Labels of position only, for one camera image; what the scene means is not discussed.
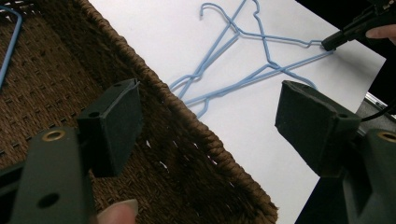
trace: wire hanger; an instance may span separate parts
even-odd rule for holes
[[[8,70],[8,65],[9,65],[9,61],[11,60],[12,52],[15,49],[15,44],[17,42],[18,35],[20,33],[20,30],[21,30],[22,16],[17,11],[15,11],[15,10],[13,10],[11,8],[8,8],[8,7],[0,6],[0,9],[5,10],[7,12],[10,12],[10,13],[16,15],[17,18],[18,18],[17,19],[17,24],[15,25],[14,33],[12,34],[11,40],[10,40],[9,45],[8,45],[6,56],[5,56],[4,60],[3,60],[3,65],[2,65],[1,70],[0,70],[0,89],[1,89],[2,86],[3,86],[3,81],[4,81],[5,77],[6,77],[6,72]]]
[[[301,80],[302,82],[310,85],[313,88],[317,88],[316,85],[310,81],[309,79],[305,78],[305,77],[300,77],[298,75],[296,75],[295,73],[292,73],[290,71],[290,69],[300,66],[300,65],[304,65],[307,63],[311,63],[315,60],[318,60],[320,58],[323,58],[325,56],[328,56],[330,54],[333,53],[333,51],[325,51],[323,53],[320,53],[319,55],[304,59],[304,60],[300,60],[297,63],[292,63],[292,64],[288,64],[286,66],[280,66],[278,63],[272,61],[271,59],[271,54],[267,45],[267,39],[276,39],[276,40],[281,40],[281,41],[286,41],[286,42],[290,42],[290,43],[294,43],[294,44],[298,44],[298,45],[302,45],[305,46],[306,48],[311,47],[312,45],[320,45],[321,46],[321,40],[310,40],[310,41],[303,41],[303,40],[299,40],[299,39],[294,39],[294,38],[288,38],[288,37],[282,37],[282,36],[276,36],[276,35],[266,35],[264,30],[263,30],[263,26],[262,26],[262,21],[259,18],[258,14],[260,13],[260,4],[258,3],[257,0],[252,0],[255,4],[256,4],[256,11],[253,13],[253,17],[256,19],[258,26],[260,28],[260,33],[259,34],[253,34],[253,33],[248,33],[245,32],[244,30],[240,29],[234,22],[235,18],[238,16],[240,10],[242,9],[242,7],[244,6],[244,4],[246,3],[247,0],[243,0],[242,3],[240,4],[240,6],[238,7],[238,9],[235,11],[235,13],[233,14],[233,16],[230,18],[227,13],[224,11],[224,9],[222,7],[220,7],[219,5],[213,4],[213,3],[204,3],[201,5],[201,10],[200,10],[200,16],[204,16],[204,9],[206,9],[207,6],[211,6],[211,7],[216,7],[221,13],[222,15],[226,18],[226,20],[228,21],[227,26],[224,28],[224,30],[221,32],[221,34],[219,35],[219,37],[216,39],[215,43],[213,44],[213,46],[210,48],[209,52],[206,54],[206,56],[203,58],[203,60],[201,61],[201,63],[198,65],[198,67],[196,68],[196,70],[194,71],[194,73],[192,75],[186,75],[183,76],[179,79],[177,79],[175,82],[173,82],[169,88],[171,91],[175,91],[175,89],[181,85],[184,84],[182,90],[180,91],[178,97],[180,99],[183,98],[184,94],[187,92],[188,88],[191,86],[192,82],[195,80],[199,80],[200,78],[202,78],[204,71],[206,70],[207,67],[209,67],[224,51],[226,51],[237,39],[239,36],[241,35],[248,35],[248,36],[253,36],[253,37],[259,37],[262,40],[263,43],[263,47],[265,50],[265,56],[267,59],[267,64],[265,64],[264,66],[262,66],[261,68],[259,68],[258,70],[256,70],[255,72],[249,74],[248,76],[246,76],[245,78],[243,78],[242,80],[221,88],[219,90],[216,91],[212,91],[210,93],[206,93],[203,94],[201,96],[195,97],[193,99],[184,101],[186,106],[190,106],[190,105],[196,105],[199,103],[204,103],[204,108],[197,113],[197,117],[200,118],[208,109],[209,106],[209,101],[215,97],[221,97],[226,95],[227,93],[231,92],[231,91],[236,91],[240,88],[243,88],[247,85],[250,85],[252,83],[255,83],[257,81],[263,80],[265,78],[268,77],[272,77],[275,76],[277,74],[286,74],[290,77],[296,78],[298,80]],[[232,38],[230,38],[223,46],[219,47],[219,49],[217,51],[215,51],[215,49],[219,46],[219,42],[222,40],[222,38],[225,36],[226,32],[230,29],[233,28],[233,30],[235,31],[235,34]],[[271,68],[274,69],[270,72],[266,72],[266,73],[262,73],[265,69],[267,68]]]

